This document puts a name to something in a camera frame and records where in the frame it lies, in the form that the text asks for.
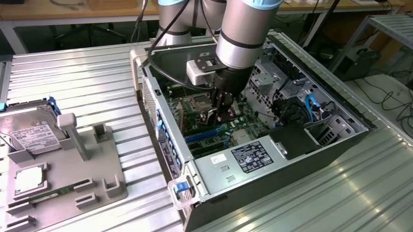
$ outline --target motherboard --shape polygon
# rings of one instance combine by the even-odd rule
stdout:
[[[203,112],[211,108],[206,93],[184,94],[176,98],[170,96],[167,102],[191,154],[196,159],[256,139],[267,130],[267,126],[258,119],[258,113],[242,98],[235,102],[236,117],[216,124],[207,124],[202,120]]]

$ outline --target warning label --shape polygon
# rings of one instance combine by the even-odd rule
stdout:
[[[59,144],[49,125],[41,125],[11,132],[13,138],[28,151],[36,151]]]
[[[231,150],[231,152],[244,173],[274,163],[259,141]]]

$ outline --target aluminum profile table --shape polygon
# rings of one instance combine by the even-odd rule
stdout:
[[[277,38],[377,125],[325,169],[196,231],[412,231],[413,141],[283,35]],[[79,116],[77,129],[112,126],[128,197],[41,231],[182,231],[132,92],[128,51],[147,43],[75,49],[13,58],[8,102],[52,95]],[[7,164],[0,147],[0,203]]]
[[[367,16],[357,28],[342,52],[330,65],[329,69],[331,72],[334,72],[339,66],[350,48],[357,43],[357,40],[359,39],[367,26],[375,27],[377,30],[386,33],[393,39],[399,41],[413,50],[413,17],[405,14]]]

